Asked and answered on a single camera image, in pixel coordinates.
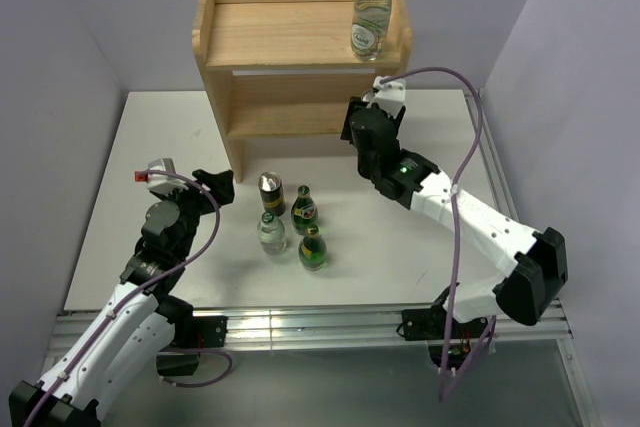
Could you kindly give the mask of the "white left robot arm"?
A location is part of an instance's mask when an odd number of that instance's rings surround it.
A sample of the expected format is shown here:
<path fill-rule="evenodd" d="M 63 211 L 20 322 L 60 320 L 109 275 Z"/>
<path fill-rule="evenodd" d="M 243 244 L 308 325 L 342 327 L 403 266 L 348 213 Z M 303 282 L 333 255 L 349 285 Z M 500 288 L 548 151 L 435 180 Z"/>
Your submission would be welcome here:
<path fill-rule="evenodd" d="M 194 340 L 192 306 L 170 292 L 187 265 L 202 216 L 233 202 L 234 174 L 201 169 L 185 177 L 169 159 L 150 163 L 135 179 L 156 197 L 134 254 L 106 305 L 87 330 L 40 379 L 20 382 L 9 396 L 14 426 L 98 426 L 126 385 L 163 349 Z"/>

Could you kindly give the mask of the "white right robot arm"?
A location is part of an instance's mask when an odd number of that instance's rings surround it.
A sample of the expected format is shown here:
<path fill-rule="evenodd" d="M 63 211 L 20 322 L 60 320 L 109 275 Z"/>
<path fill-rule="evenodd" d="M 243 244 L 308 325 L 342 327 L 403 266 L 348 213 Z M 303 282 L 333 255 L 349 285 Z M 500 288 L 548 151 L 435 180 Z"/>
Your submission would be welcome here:
<path fill-rule="evenodd" d="M 457 335 L 468 322 L 504 314 L 535 325 L 568 280 L 565 239 L 548 227 L 537 231 L 496 211 L 465 190 L 436 164 L 401 148 L 397 139 L 406 111 L 385 111 L 378 95 L 350 99 L 342 139 L 357 150 L 359 174 L 384 197 L 458 234 L 495 268 L 493 276 L 445 289 L 433 312 L 435 330 Z"/>

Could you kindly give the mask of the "clear water bottle front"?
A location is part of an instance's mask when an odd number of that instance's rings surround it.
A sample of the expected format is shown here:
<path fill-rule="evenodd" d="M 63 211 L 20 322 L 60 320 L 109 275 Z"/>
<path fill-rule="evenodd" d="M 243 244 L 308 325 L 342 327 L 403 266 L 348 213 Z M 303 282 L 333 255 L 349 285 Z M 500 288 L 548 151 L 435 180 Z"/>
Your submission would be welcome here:
<path fill-rule="evenodd" d="M 282 220 L 273 213 L 262 213 L 257 225 L 257 235 L 265 253 L 279 255 L 286 249 L 286 231 Z"/>

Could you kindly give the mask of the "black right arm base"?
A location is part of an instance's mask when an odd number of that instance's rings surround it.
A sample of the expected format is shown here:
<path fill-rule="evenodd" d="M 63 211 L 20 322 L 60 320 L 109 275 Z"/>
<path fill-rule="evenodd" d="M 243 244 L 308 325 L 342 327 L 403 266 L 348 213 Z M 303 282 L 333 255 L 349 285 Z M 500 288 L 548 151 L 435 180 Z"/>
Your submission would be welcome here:
<path fill-rule="evenodd" d="M 450 288 L 446 287 L 428 308 L 403 310 L 396 334 L 405 341 L 443 341 L 447 314 L 444 306 L 449 291 Z M 471 341 L 479 338 L 487 326 L 487 318 L 476 318 L 467 323 L 452 321 L 447 363 L 449 369 L 462 366 L 471 352 Z"/>

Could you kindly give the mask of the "green glass bottle front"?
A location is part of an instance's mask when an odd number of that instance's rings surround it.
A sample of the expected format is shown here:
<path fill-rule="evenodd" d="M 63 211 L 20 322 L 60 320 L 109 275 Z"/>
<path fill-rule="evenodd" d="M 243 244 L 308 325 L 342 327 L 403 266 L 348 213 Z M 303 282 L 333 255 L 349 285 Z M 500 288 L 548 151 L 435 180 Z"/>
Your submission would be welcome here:
<path fill-rule="evenodd" d="M 327 263 L 327 245 L 316 224 L 309 224 L 298 246 L 298 257 L 309 271 L 323 269 Z"/>

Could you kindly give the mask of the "green glass bottle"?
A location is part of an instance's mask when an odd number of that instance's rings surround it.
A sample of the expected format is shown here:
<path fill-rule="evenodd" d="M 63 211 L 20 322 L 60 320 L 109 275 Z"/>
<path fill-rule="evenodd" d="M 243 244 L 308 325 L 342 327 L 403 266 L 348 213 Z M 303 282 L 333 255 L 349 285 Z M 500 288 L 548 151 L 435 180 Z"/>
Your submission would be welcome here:
<path fill-rule="evenodd" d="M 299 235 L 304 235 L 307 227 L 316 224 L 317 219 L 318 209 L 311 198 L 310 188 L 307 185 L 299 186 L 297 198 L 291 208 L 291 222 L 295 231 Z"/>
<path fill-rule="evenodd" d="M 309 224 L 298 246 L 298 257 L 309 271 L 323 269 L 327 263 L 327 245 L 316 224 Z"/>

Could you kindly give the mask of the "clear water bottle shelf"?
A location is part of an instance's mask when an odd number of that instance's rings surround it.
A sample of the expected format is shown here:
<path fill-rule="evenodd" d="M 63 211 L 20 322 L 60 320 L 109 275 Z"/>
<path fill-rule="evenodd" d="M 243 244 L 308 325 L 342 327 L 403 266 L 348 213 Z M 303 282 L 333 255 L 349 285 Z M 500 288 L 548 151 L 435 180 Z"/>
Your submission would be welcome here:
<path fill-rule="evenodd" d="M 392 11 L 392 0 L 355 0 L 351 49 L 361 60 L 375 60 L 382 52 Z"/>

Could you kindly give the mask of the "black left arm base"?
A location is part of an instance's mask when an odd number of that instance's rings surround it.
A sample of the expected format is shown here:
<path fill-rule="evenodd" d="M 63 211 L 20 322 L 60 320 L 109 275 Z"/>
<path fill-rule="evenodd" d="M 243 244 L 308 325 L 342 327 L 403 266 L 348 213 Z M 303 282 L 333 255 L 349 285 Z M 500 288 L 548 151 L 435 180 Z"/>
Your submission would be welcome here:
<path fill-rule="evenodd" d="M 156 357 L 160 376 L 190 377 L 200 365 L 202 353 L 176 353 L 176 350 L 218 349 L 224 346 L 228 318 L 223 315 L 196 316 L 176 324 L 174 339 Z"/>

